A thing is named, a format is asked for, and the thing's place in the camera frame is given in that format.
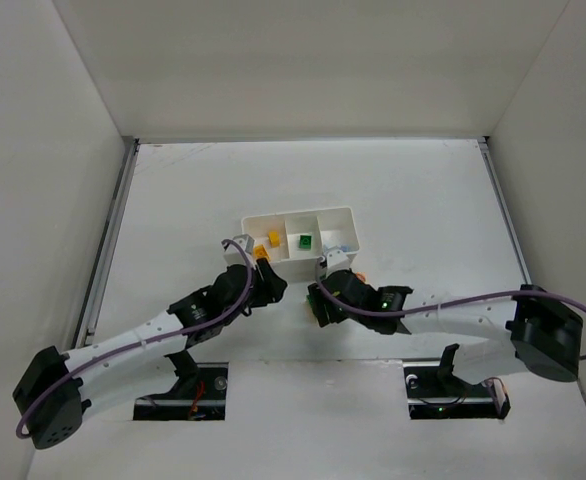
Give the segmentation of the small orange lego brick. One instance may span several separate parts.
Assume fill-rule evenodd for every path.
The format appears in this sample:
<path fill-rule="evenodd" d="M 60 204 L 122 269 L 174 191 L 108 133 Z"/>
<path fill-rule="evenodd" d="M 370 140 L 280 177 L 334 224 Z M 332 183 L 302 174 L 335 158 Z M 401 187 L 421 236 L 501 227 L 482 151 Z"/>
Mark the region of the small orange lego brick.
<path fill-rule="evenodd" d="M 281 245 L 280 235 L 275 230 L 268 232 L 268 239 L 272 248 L 278 248 Z"/>

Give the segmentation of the small green lego brick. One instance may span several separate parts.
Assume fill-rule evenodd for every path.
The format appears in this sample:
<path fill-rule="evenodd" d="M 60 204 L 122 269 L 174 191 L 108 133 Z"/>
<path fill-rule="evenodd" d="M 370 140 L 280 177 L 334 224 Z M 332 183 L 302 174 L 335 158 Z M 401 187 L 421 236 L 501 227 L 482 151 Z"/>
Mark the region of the small green lego brick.
<path fill-rule="evenodd" d="M 313 245 L 313 237 L 311 235 L 300 235 L 299 236 L 299 243 L 298 248 L 304 251 L 310 251 Z"/>

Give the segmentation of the yellow sloped lego brick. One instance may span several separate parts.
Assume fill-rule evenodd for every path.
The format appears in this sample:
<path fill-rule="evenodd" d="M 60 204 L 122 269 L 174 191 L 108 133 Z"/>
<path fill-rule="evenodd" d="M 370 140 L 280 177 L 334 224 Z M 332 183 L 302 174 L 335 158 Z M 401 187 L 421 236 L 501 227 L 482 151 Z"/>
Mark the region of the yellow sloped lego brick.
<path fill-rule="evenodd" d="M 259 244 L 254 247 L 253 256 L 256 260 L 258 260 L 258 259 L 265 259 L 267 261 L 270 260 L 269 253 L 268 253 L 266 247 L 262 244 Z"/>

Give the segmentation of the green yellow lego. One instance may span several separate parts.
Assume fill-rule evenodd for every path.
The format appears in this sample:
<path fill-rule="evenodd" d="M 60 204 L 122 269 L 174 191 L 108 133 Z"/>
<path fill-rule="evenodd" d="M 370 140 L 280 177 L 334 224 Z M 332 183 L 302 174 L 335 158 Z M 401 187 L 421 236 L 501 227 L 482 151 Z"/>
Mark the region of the green yellow lego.
<path fill-rule="evenodd" d="M 307 303 L 309 305 L 309 308 L 313 312 L 313 315 L 315 315 L 316 305 L 315 305 L 315 301 L 314 301 L 313 297 L 311 295 L 307 295 L 306 296 L 306 300 L 307 300 Z"/>

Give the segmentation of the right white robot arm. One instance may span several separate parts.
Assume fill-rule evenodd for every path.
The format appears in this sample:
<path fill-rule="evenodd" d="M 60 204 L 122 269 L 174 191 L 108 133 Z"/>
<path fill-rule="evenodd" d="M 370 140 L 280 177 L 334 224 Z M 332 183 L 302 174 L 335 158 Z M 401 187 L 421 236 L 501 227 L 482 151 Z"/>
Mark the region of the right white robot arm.
<path fill-rule="evenodd" d="M 380 335 L 474 338 L 445 347 L 443 378 L 478 384 L 522 371 L 565 383 L 578 377 L 583 320 L 535 285 L 471 299 L 418 296 L 407 286 L 374 288 L 346 269 L 309 285 L 308 301 L 322 327 L 350 319 Z"/>

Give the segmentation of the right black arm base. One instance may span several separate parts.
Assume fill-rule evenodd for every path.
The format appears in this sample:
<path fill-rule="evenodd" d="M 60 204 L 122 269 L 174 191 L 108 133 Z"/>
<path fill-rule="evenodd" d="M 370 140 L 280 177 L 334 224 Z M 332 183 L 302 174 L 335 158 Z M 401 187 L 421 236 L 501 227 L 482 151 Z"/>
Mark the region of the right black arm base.
<path fill-rule="evenodd" d="M 489 377 L 469 384 L 453 375 L 453 357 L 459 344 L 447 346 L 438 363 L 411 361 L 403 364 L 407 408 L 411 420 L 503 421 L 511 411 L 504 382 Z"/>

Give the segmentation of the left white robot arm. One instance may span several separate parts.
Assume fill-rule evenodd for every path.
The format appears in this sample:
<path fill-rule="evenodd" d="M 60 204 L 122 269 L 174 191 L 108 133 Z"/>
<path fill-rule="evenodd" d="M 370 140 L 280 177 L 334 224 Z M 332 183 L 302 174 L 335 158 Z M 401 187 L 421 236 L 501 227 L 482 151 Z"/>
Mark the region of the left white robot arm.
<path fill-rule="evenodd" d="M 12 393 L 21 415 L 17 438 L 49 449 L 129 399 L 199 391 L 200 369 L 190 348 L 238 317 L 279 303 L 287 287 L 265 259 L 234 264 L 136 328 L 79 349 L 40 350 Z"/>

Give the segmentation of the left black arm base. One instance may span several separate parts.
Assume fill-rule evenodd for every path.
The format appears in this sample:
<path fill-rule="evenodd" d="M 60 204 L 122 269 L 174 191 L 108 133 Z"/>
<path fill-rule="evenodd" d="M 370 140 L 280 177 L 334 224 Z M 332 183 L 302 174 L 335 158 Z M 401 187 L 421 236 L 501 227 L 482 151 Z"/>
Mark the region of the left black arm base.
<path fill-rule="evenodd" d="M 178 379 L 166 393 L 138 398 L 133 421 L 223 421 L 229 380 L 227 362 L 193 365 L 192 375 Z"/>

